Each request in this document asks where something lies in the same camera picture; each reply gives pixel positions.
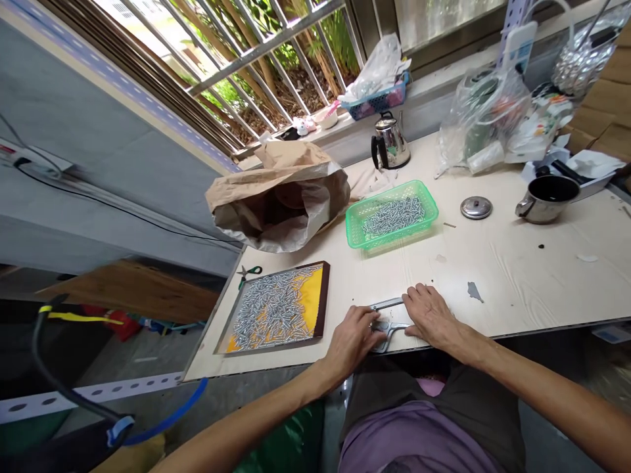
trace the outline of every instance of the blue basket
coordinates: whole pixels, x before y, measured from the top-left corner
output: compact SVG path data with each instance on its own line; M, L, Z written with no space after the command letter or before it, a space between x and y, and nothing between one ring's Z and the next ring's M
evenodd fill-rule
M403 73L402 79L402 83L394 85L390 89L376 92L357 102L341 102L341 105L348 110L355 121L390 110L406 101L406 85L409 82L408 71Z

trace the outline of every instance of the forearm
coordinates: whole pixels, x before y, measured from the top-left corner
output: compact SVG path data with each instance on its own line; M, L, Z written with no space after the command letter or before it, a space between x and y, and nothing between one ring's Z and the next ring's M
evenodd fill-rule
M631 465L631 417L578 384L474 335L470 364L493 376L571 438L608 472Z
M230 473L286 418L333 388L318 362L296 378L197 434L152 473Z

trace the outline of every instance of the black cable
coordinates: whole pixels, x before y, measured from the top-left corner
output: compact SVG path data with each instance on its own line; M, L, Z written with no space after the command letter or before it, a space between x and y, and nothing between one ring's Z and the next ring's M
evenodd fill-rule
M101 463L106 461L109 457L111 457L116 450L118 450L119 448L123 446L123 442L127 440L127 437L129 436L129 433L131 432L132 427L133 425L128 425L123 430L121 430L121 432L118 434L118 437L116 437L116 441L112 444L111 447L109 447L103 453L101 458L99 458L98 460L95 460L95 462L89 468L86 468L85 470L78 473L83 473L83 472L89 473L90 471L94 470L97 466L99 466Z
M82 194L80 192L69 191L68 189L64 189L63 187L57 187L56 185L52 185L52 184L49 184L46 181L42 181L42 180L38 179L37 177L35 177L33 175L30 175L28 172L24 171L23 169L21 169L22 164L26 164L27 162L30 162L30 161L27 160L26 158L20 158L13 164L13 166L19 172L21 172L22 174L30 177L31 179L36 180L38 183L47 185L48 187L52 187L53 189L57 189L58 191L64 191L64 192L67 192L68 194L74 194L74 195L78 195L79 197L85 197L85 198L94 200L96 202L99 202L100 204L104 204L104 205L107 205L108 207L115 208L116 210L120 210L121 212L125 212L126 214L131 215L132 217L136 217L137 219L140 219L142 221L150 223L154 227L158 227L159 229L162 229L162 230L167 231L169 233L175 233L176 235L181 235L183 237L199 238L200 240L220 241L220 242L223 242L223 243L241 243L241 242L239 242L237 240L222 240L220 238L213 238L211 236L204 236L203 237L203 236L197 236L197 235L189 235L188 233L180 233L180 232L177 232L177 231L174 231L174 230L169 230L168 228L165 228L165 227L163 227L161 225L158 225L157 223L152 222L151 220L148 220L148 219L146 219L144 217L141 217L140 215L136 215L133 212L130 212L129 210L125 210L125 209L123 209L121 207L117 207L115 205L109 204L108 202L105 202L104 200L98 199L96 197L89 196L87 194Z
M48 383L50 383L50 385L52 385L54 389L59 391L59 393L68 401L71 401L77 406L83 407L84 409L87 409L88 411L111 421L112 424L116 424L120 419L125 416L115 413L105 406L96 404L95 402L84 398L76 391L66 387L60 380L55 378L55 376L49 371L49 369L46 367L43 360L41 359L39 353L39 349L41 347L41 331L44 327L46 319L48 319L48 314L53 311L52 307L61 304L67 297L67 294L60 294L59 296L55 296L49 303L45 304L51 306L51 309L40 309L39 314L37 314L37 321L35 322L35 330L33 331L33 342L31 346L31 354L33 355L33 359L35 360L35 366L37 367L37 370L41 373L41 375L46 378L46 381L48 381Z
M44 364L40 356L39 349L41 345L41 332L43 330L46 320L48 319L48 314L52 312L56 306L61 304L67 297L68 297L67 294L60 294L58 296L55 296L50 302L46 303L44 307L42 307L39 310L39 313L37 314L37 321L35 322L35 330L33 331L33 342L31 346L31 353L33 355L33 359L35 360L35 366L37 367L37 370L41 373L41 375L44 376L44 378L46 378L46 381L48 381L48 383L50 383L50 385L52 385L52 387L56 389L59 392L59 394L64 396L68 401L75 403L78 407L83 407L84 409L100 417L103 417L105 420L108 420L109 422L111 422L112 426L114 426L119 420L122 420L123 418L127 417L127 415L118 414L108 409L105 406L96 404L95 402L92 402L89 399L84 398L82 395L80 395L76 391L66 387L60 380L55 378L55 376L48 370L48 368L46 367L46 365ZM86 468L85 470L79 473L83 473L83 472L88 473L94 470L94 468L99 466L101 463L106 461L109 457L111 457L114 454L114 452L116 452L119 448L121 448L121 446L123 445L123 442L125 442L125 440L127 439L127 436L131 432L132 426L133 426L133 423L122 428L121 431L116 436L116 439L114 440L114 443L112 444L112 446L109 447L103 453L103 455L101 455L101 457L98 460L95 460L95 462L89 468Z
M20 137L20 135L18 134L18 132L17 132L17 131L15 131L15 128L14 128L14 127L13 127L13 126L9 123L9 121L5 118L5 116L4 116L4 115L2 115L2 113L0 113L0 120L2 120L2 121L4 122L4 124L7 126L7 128L9 129L9 131L10 131L11 133L13 133L13 135L15 136L15 139L19 142L19 144L20 144L20 146L21 146L22 148L28 149L29 151L34 152L36 155L38 155L38 156L42 157L43 159L45 159L46 161L48 161L48 163L50 163L50 164L51 164L51 165L52 165L52 166L53 166L53 167L57 170L57 172L59 173L59 177L61 177L61 175L63 174L63 171L59 168L59 166L57 166L54 162L52 162L50 159L48 159L46 156L44 156L44 155L43 155L42 153L40 153L39 151L36 151L36 150L32 149L30 146L28 146L28 145L24 142L24 140ZM150 224L151 224L151 225L153 225L154 227L158 227L159 229L162 229L162 230L164 230L164 231L167 231L167 232L170 232L170 233L175 233L176 235L181 235L181 236L183 236L183 237L189 237L189 238L199 238L200 240L220 241L220 242L224 242L224 243L241 243L241 242L240 242L240 241L238 241L238 240L222 240L222 239L220 239L220 238L213 238L212 236L204 236L204 237L203 237L203 236L197 236L197 235L189 235L188 233L180 233L180 232L176 232L176 231L174 231L174 230L169 230L168 228L165 228L165 227L163 227L163 226L161 226L161 225L158 225L157 223L152 222L151 220L148 220L148 219L146 219L146 218L144 218L144 217L141 217L140 215L136 215L136 214L135 214L135 213L133 213L133 212L129 212L128 210L121 209L121 207L117 207L117 206L112 205L112 204L108 204L108 203L107 203L107 202L105 202L104 200L98 199L98 198L96 198L96 197L89 196L89 195L87 195L87 194L82 194L82 193L80 193L80 192L69 191L68 189L64 189L63 187L57 187L57 186L54 186L54 185L52 185L52 184L48 184L47 182L44 182L44 181L42 181L42 180L38 179L37 177L34 177L34 176L30 175L29 173L27 173L27 172L23 171L22 169L20 169L20 166L21 166L22 164L27 164L27 163L30 163L30 162L31 162L31 161L30 161L29 159L27 159L27 158L20 158L20 159L18 159L15 163L13 163L13 166L14 166L14 167L15 167L15 168L19 171L19 172L21 172L22 174L27 175L27 176L28 176L28 177L30 177L31 179L35 179L37 182L39 182L39 183L41 183L41 184L47 185L48 187L52 187L53 189L57 189L58 191L64 191L64 192L67 192L68 194L75 194L75 195L78 195L78 196L81 196L81 197L86 197L86 198L88 198L88 199L92 199L92 200L94 200L94 201L96 201L96 202L99 202L99 203L101 203L101 204L107 205L108 207L115 208L115 209L117 209L117 210L120 210L121 212L125 212L126 214L129 214L129 215L131 215L132 217L136 217L137 219L140 219L140 220L146 221L147 223L150 223Z
M40 158L46 160L48 162L48 164L50 164L51 166L53 166L55 168L55 170L57 171L58 177L61 178L61 175L63 174L63 171L59 168L59 166L57 166L53 161L51 161L50 159L48 159L46 156L44 156L42 153L40 153L37 150L34 150L33 148L31 148L30 146L28 146L24 140L20 137L20 135L18 135L18 132L15 131L15 128L9 123L9 121L5 118L4 115L2 115L2 113L0 113L0 120L2 120L4 122L4 124L7 126L7 128L9 129L9 131L13 134L13 136L15 136L15 139L18 141L18 144L24 148L24 149L28 149L30 152L34 152L36 155L38 155Z

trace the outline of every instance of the green bag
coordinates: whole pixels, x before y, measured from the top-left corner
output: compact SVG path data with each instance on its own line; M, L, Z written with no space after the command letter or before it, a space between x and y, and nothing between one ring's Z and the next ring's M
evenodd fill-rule
M323 425L324 401L319 399L272 430L235 473L317 473Z

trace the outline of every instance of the window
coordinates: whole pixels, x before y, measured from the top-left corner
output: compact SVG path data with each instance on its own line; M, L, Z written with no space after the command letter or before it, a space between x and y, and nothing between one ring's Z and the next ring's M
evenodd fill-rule
M506 0L395 0L401 47L407 53L506 4Z
M122 3L114 2L112 6L123 16L123 18L131 18L133 16L133 13L130 12L129 9Z
M125 18L138 20L129 22L128 32L164 59L162 67L204 107L208 122L221 130L227 149L238 158L251 154L263 132L278 135L293 117L333 102L384 34L398 34L418 78L497 43L506 3L112 1ZM543 7L536 19L560 11L556 5Z

